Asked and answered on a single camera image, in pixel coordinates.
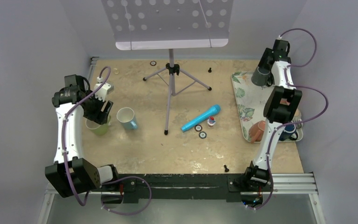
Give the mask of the light green mug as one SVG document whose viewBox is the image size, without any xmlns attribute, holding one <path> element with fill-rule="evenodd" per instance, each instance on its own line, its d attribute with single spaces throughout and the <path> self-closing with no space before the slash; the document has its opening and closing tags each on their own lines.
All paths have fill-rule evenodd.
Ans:
<svg viewBox="0 0 358 224">
<path fill-rule="evenodd" d="M 91 120 L 87 119 L 85 121 L 85 126 L 93 134 L 95 134 L 97 136 L 102 136 L 102 135 L 105 135 L 108 132 L 108 129 L 110 127 L 110 120 L 111 120 L 111 116 L 109 115 L 108 119 L 107 119 L 107 123 L 100 125 L 100 124 L 98 124 L 98 123 L 96 123 L 94 121 L 91 121 Z"/>
</svg>

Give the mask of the dark grey mug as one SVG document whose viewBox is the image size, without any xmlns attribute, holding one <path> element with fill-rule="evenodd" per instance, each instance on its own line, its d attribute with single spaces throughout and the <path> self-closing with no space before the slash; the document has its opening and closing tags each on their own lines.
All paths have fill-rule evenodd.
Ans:
<svg viewBox="0 0 358 224">
<path fill-rule="evenodd" d="M 256 86 L 270 87 L 274 84 L 274 78 L 270 70 L 258 66 L 251 77 L 251 81 Z"/>
</svg>

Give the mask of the light blue mug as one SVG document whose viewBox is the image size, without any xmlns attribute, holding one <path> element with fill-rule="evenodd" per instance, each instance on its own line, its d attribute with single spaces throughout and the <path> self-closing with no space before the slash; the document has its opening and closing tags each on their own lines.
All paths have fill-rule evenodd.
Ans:
<svg viewBox="0 0 358 224">
<path fill-rule="evenodd" d="M 129 107 L 123 107 L 119 109 L 116 114 L 116 118 L 125 130 L 138 129 L 138 124 L 133 109 Z"/>
</svg>

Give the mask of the textured salmon mug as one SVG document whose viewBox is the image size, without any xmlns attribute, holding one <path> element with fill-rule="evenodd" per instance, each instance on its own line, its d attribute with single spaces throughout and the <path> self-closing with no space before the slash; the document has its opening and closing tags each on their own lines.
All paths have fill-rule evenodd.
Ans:
<svg viewBox="0 0 358 224">
<path fill-rule="evenodd" d="M 261 120 L 251 126 L 248 131 L 248 139 L 250 143 L 260 142 L 265 131 L 266 122 Z"/>
</svg>

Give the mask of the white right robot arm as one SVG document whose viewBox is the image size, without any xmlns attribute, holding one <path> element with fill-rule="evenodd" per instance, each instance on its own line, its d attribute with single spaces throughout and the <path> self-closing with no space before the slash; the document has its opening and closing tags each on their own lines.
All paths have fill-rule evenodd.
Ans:
<svg viewBox="0 0 358 224">
<path fill-rule="evenodd" d="M 272 183 L 272 158 L 285 124 L 292 121 L 302 98 L 294 87 L 289 66 L 290 43 L 276 39 L 266 48 L 251 81 L 256 86 L 271 86 L 272 92 L 264 106 L 265 129 L 257 156 L 245 170 L 243 184 L 249 190 Z"/>
</svg>

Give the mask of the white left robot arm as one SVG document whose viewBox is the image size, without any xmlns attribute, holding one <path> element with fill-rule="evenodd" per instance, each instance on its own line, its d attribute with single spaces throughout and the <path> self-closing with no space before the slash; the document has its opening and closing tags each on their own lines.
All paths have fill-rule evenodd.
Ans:
<svg viewBox="0 0 358 224">
<path fill-rule="evenodd" d="M 108 124 L 113 102 L 106 100 L 114 87 L 98 78 L 94 89 L 85 86 L 88 80 L 79 75 L 65 76 L 65 86 L 52 97 L 58 120 L 58 142 L 54 163 L 45 167 L 45 176 L 63 197 L 93 191 L 103 185 L 114 191 L 120 178 L 114 165 L 96 167 L 83 156 L 83 119 L 98 125 Z"/>
</svg>

